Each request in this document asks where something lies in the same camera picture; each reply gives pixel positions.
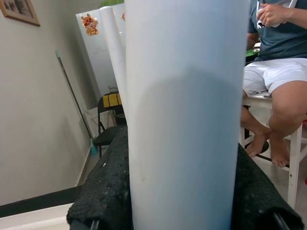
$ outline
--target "gray t-shirt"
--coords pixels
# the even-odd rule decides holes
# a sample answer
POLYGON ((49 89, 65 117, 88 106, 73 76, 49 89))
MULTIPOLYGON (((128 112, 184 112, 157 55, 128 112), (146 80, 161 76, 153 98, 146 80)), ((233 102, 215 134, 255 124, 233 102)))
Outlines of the gray t-shirt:
MULTIPOLYGON (((278 3, 280 0, 264 0, 263 3, 278 3)), ((260 54, 256 61, 281 58, 307 58, 307 30, 292 23, 274 27, 257 28, 257 0, 250 0, 249 33, 260 35, 260 54)), ((307 10, 307 0, 298 0, 296 8, 307 10)))

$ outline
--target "refrigerator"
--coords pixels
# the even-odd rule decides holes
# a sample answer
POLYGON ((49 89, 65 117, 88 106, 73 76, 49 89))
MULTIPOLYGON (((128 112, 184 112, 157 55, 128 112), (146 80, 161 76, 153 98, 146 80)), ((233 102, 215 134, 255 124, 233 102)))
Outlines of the refrigerator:
MULTIPOLYGON (((124 12, 124 4, 114 5, 113 10, 121 41, 124 46, 125 22, 121 18, 124 12)), ((76 14, 76 19, 88 58, 90 60, 90 68, 92 68, 92 71, 90 72, 94 73, 93 76, 90 74, 91 84, 93 85, 93 89, 96 89, 96 94, 99 94, 96 95, 97 99, 99 100, 104 94, 117 90, 117 84, 104 36, 99 9, 76 14), (82 20, 82 17, 86 17, 87 14, 89 14, 93 19, 97 20, 98 24, 96 29, 98 30, 98 34, 89 35, 87 33, 87 29, 83 25, 82 20)))

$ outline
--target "white wall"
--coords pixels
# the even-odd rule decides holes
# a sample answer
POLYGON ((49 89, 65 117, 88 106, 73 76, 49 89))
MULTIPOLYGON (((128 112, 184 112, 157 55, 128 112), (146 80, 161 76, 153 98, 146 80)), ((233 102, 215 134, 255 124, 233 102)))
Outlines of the white wall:
POLYGON ((0 13, 0 205, 76 185, 89 138, 55 50, 83 110, 95 106, 66 0, 33 0, 41 27, 0 13))

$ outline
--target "white tube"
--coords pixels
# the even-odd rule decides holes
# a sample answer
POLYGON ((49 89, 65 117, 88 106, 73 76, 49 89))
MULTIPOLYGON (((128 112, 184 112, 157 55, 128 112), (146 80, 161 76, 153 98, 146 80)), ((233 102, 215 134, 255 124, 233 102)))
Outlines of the white tube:
POLYGON ((135 230, 229 230, 247 0, 126 0, 135 230))
POLYGON ((114 17, 113 8, 105 6, 99 9, 104 35, 106 38, 108 50, 111 57, 111 62, 118 86, 120 98, 123 104, 125 117, 128 121, 128 101, 127 101, 127 83, 126 83, 126 57, 123 48, 116 20, 114 17))

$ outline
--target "green object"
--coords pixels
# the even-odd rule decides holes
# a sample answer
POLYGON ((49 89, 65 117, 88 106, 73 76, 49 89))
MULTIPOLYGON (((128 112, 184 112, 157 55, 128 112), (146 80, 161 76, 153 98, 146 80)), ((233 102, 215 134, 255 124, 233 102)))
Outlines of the green object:
POLYGON ((59 51, 58 51, 58 50, 56 50, 56 56, 57 56, 57 58, 60 58, 60 55, 59 55, 59 51))
POLYGON ((114 6, 114 5, 122 4, 122 3, 124 3, 124 0, 105 0, 100 4, 100 7, 114 6))
POLYGON ((96 146, 93 144, 93 139, 91 138, 91 155, 95 156, 98 154, 98 149, 96 146))
POLYGON ((253 50, 253 49, 250 49, 250 50, 246 51, 246 56, 247 57, 253 56, 255 54, 258 54, 258 51, 253 50))

